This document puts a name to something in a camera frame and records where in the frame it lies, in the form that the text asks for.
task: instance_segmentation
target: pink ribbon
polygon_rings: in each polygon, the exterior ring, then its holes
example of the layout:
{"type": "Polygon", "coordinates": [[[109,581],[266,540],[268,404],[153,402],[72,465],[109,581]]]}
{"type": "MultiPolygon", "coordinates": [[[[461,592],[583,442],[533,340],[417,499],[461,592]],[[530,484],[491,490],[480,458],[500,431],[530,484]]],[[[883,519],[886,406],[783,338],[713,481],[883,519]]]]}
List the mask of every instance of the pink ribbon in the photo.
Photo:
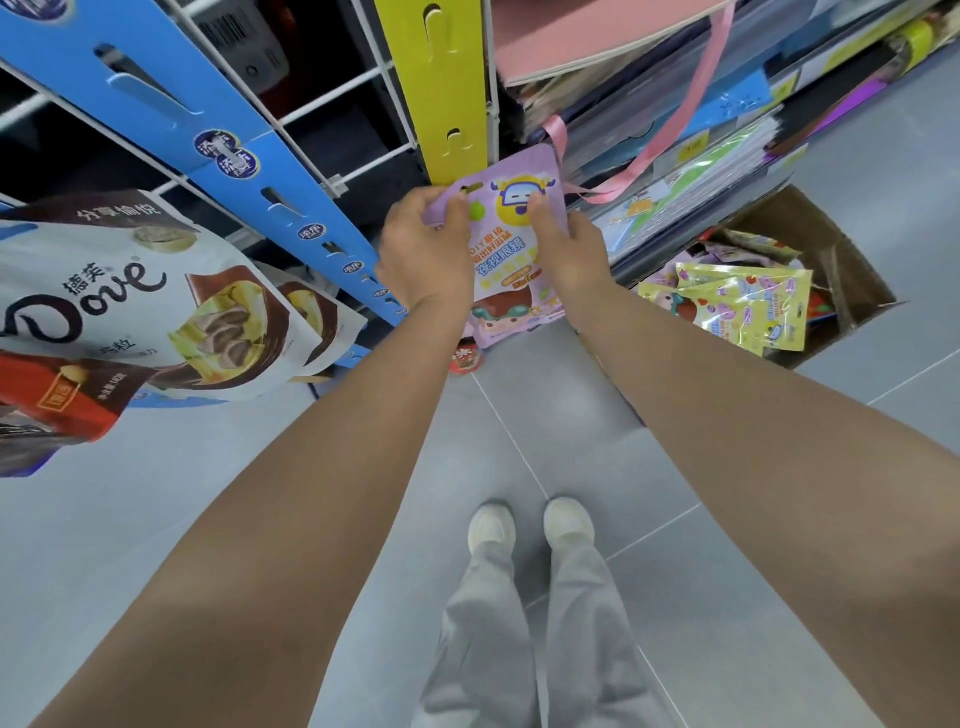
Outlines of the pink ribbon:
{"type": "MultiPolygon", "coordinates": [[[[593,189],[584,189],[565,183],[564,192],[587,194],[589,197],[584,199],[591,205],[613,202],[626,192],[631,184],[636,182],[637,178],[646,171],[654,159],[676,143],[690,123],[690,119],[693,118],[693,114],[700,107],[700,103],[704,100],[704,94],[707,93],[710,82],[713,80],[713,74],[716,73],[717,66],[720,64],[720,57],[723,56],[724,48],[727,46],[727,40],[730,37],[734,10],[734,2],[731,1],[723,9],[710,16],[710,41],[704,50],[704,55],[700,58],[696,72],[693,74],[693,81],[686,92],[684,102],[674,111],[673,116],[666,124],[654,134],[654,138],[650,140],[650,143],[647,144],[640,155],[630,163],[630,166],[593,189]]],[[[567,144],[566,124],[560,116],[554,114],[543,124],[543,129],[553,141],[557,156],[563,163],[567,144]]]]}

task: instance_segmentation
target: forearm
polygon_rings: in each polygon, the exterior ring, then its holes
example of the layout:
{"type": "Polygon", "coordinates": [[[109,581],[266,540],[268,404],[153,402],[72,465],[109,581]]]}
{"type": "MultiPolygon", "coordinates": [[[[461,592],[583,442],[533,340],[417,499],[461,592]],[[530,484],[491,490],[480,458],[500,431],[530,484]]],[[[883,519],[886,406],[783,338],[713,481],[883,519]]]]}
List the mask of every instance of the forearm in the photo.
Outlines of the forearm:
{"type": "Polygon", "coordinates": [[[953,720],[960,704],[942,687],[960,679],[957,458],[624,289],[604,286],[571,313],[712,515],[878,714],[891,726],[953,720]]]}
{"type": "Polygon", "coordinates": [[[201,515],[36,726],[305,725],[463,325],[423,304],[304,412],[201,515]]]}

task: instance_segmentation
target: yellow hanging strip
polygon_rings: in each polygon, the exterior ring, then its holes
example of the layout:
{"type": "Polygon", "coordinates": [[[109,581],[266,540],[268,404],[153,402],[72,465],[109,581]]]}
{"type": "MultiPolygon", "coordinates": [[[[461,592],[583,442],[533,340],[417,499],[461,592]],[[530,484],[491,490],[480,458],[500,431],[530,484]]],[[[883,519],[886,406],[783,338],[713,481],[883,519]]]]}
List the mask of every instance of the yellow hanging strip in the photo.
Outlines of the yellow hanging strip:
{"type": "Polygon", "coordinates": [[[430,181],[487,167],[481,0],[376,0],[430,181]]]}

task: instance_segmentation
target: pink book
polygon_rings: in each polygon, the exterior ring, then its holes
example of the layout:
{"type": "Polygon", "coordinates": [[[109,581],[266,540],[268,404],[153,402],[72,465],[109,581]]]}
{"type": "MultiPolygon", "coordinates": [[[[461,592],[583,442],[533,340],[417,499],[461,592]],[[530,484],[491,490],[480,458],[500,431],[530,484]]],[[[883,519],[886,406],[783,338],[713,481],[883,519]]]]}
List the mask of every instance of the pink book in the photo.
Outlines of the pink book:
{"type": "Polygon", "coordinates": [[[496,68],[528,84],[628,53],[726,0],[492,0],[496,68]]]}

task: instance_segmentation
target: hand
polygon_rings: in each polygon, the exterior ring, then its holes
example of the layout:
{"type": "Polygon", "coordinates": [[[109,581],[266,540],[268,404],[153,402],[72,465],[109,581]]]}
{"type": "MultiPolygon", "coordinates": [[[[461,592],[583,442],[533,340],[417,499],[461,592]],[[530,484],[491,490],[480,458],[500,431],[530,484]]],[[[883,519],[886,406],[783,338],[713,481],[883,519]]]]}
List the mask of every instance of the hand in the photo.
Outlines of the hand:
{"type": "Polygon", "coordinates": [[[572,308],[575,318],[581,301],[616,285],[610,272],[603,233],[583,212],[571,212],[567,217],[570,228],[570,235],[567,235],[557,225],[543,195],[531,197],[529,209],[530,222],[537,234],[538,262],[560,294],[567,315],[571,314],[572,308]]]}
{"type": "Polygon", "coordinates": [[[454,195],[441,230],[423,223],[427,207],[444,187],[412,190],[390,208],[383,227],[376,276],[408,310],[436,302],[467,318],[473,303],[473,260],[469,253],[467,197],[454,195]]]}

